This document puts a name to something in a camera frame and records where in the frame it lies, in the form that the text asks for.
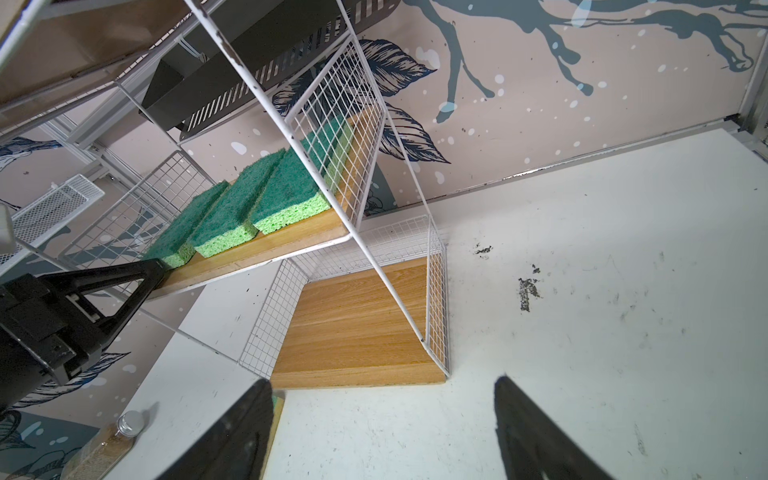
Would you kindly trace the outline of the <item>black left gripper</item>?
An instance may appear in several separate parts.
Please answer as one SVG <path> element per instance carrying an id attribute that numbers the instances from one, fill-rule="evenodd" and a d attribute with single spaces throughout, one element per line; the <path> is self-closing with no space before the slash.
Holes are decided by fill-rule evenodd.
<path id="1" fill-rule="evenodd" d="M 100 359 L 168 271 L 158 259 L 22 275 L 1 285 L 1 409 L 47 381 L 68 383 Z M 87 294 L 138 281 L 120 309 L 104 316 Z"/>

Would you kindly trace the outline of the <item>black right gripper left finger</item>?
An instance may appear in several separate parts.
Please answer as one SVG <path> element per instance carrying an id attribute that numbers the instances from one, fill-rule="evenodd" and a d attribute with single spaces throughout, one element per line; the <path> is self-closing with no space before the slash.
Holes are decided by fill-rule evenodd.
<path id="1" fill-rule="evenodd" d="M 274 420 L 272 386 L 251 386 L 178 460 L 162 479 L 258 479 Z"/>

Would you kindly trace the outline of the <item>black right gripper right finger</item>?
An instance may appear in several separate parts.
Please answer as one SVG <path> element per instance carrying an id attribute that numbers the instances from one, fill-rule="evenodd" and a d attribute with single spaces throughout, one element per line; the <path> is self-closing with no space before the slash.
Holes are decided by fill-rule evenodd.
<path id="1" fill-rule="evenodd" d="M 494 410 L 496 434 L 507 478 L 610 477 L 507 376 L 501 376 L 495 382 Z"/>

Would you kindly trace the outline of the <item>light green sponge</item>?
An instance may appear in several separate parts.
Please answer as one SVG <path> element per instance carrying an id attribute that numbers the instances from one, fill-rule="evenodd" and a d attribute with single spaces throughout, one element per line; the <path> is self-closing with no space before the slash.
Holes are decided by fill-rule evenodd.
<path id="1" fill-rule="evenodd" d="M 269 432 L 267 447 L 266 447 L 266 451 L 265 451 L 264 461 L 263 461 L 262 468 L 261 468 L 261 471 L 260 471 L 260 476 L 259 476 L 260 480 L 263 480 L 264 477 L 265 477 L 265 472 L 266 472 L 266 468 L 267 468 L 268 459 L 269 459 L 272 447 L 274 445 L 276 433 L 277 433 L 277 430 L 278 430 L 279 421 L 280 421 L 280 418 L 281 418 L 281 415 L 282 415 L 282 412 L 283 412 L 283 408 L 284 408 L 284 404 L 285 404 L 285 399 L 282 396 L 273 395 L 272 396 L 272 402 L 273 402 L 273 420 L 272 420 L 272 424 L 271 424 L 271 427 L 270 427 L 270 432 Z"/>

